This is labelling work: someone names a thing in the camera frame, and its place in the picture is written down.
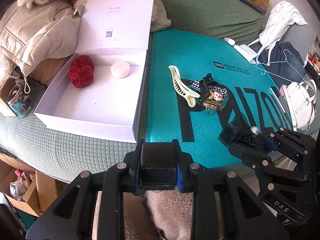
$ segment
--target red yarn ball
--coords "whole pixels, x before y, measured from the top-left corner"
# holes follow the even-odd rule
[[[68,76],[76,88],[82,88],[93,82],[94,66],[89,56],[82,55],[74,60],[68,71]]]

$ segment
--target clothes hanger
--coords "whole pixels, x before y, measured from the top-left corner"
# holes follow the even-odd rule
[[[304,82],[307,82],[307,80],[305,80],[305,79],[303,78],[303,76],[302,76],[293,66],[291,66],[291,64],[288,62],[288,60],[287,60],[287,55],[285,54],[285,51],[289,52],[289,54],[291,55],[291,52],[290,52],[289,50],[284,49],[284,50],[283,50],[283,54],[285,55],[285,60],[284,60],[284,61],[275,61],[275,62],[270,62],[269,64],[264,64],[264,63],[259,62],[259,61],[257,60],[256,68],[257,68],[258,70],[261,70],[261,74],[262,74],[262,75],[265,75],[266,72],[267,72],[267,73],[269,73],[269,74],[272,74],[272,75],[277,76],[277,77],[279,77],[279,78],[285,79],[285,80],[287,80],[287,81],[289,81],[289,82],[292,83],[292,81],[289,80],[289,79],[286,79],[286,78],[284,78],[284,77],[281,77],[281,76],[278,76],[278,75],[276,75],[276,74],[273,74],[273,73],[271,73],[271,72],[269,72],[269,71],[267,71],[267,70],[265,70],[265,69],[261,69],[261,68],[258,68],[258,67],[257,67],[257,65],[259,65],[259,64],[268,66],[268,65],[270,65],[270,64],[272,64],[272,63],[287,63],[290,67],[292,67],[292,68],[301,76],[301,78],[303,79]]]

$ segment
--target blue jar label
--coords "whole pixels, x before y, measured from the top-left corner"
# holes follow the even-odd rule
[[[13,106],[11,106],[11,108],[18,116],[24,116],[27,112],[20,102],[16,102]]]

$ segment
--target checkered fabric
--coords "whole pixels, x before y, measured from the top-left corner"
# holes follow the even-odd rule
[[[200,84],[198,80],[195,80],[190,87],[194,88],[199,92],[201,92],[204,88],[203,84]],[[219,94],[221,94],[223,99],[225,99],[228,96],[228,91],[225,88],[220,88],[216,86],[208,86],[208,88],[211,92],[218,92]]]

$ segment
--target white box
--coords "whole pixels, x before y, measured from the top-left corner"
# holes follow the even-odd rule
[[[35,110],[47,128],[137,141],[152,7],[153,0],[88,0],[76,54],[53,79]],[[77,89],[68,70],[79,55],[91,58],[94,81]],[[130,64],[130,74],[122,79],[112,77],[110,71],[119,61]]]

